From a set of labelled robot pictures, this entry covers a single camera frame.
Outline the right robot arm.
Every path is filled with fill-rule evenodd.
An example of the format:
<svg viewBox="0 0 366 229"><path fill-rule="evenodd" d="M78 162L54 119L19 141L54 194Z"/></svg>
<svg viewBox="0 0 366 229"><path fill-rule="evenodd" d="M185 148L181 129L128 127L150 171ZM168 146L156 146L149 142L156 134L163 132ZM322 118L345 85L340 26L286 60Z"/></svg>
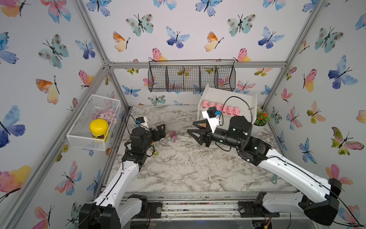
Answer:
<svg viewBox="0 0 366 229"><path fill-rule="evenodd" d="M228 129L218 127L218 118L195 121L195 129L187 132L200 145L210 147L218 143L236 150L244 161L280 176L297 189L294 194L260 192L253 204L253 212L270 216L294 213L330 226L339 208L342 184L332 178L325 179L299 167L263 140L251 136L253 125L244 116L233 116Z"/></svg>

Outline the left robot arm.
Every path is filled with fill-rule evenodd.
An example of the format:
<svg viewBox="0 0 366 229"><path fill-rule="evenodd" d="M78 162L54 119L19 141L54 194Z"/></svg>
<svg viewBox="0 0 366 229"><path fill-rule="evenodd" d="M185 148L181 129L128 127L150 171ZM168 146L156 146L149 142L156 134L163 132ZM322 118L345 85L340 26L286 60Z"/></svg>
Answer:
<svg viewBox="0 0 366 229"><path fill-rule="evenodd" d="M105 190L91 204L84 204L79 212L78 229L121 229L134 217L148 215L147 197L132 194L122 204L128 186L138 175L148 158L147 151L153 144L166 137L165 125L155 129L136 127L125 143L122 163Z"/></svg>

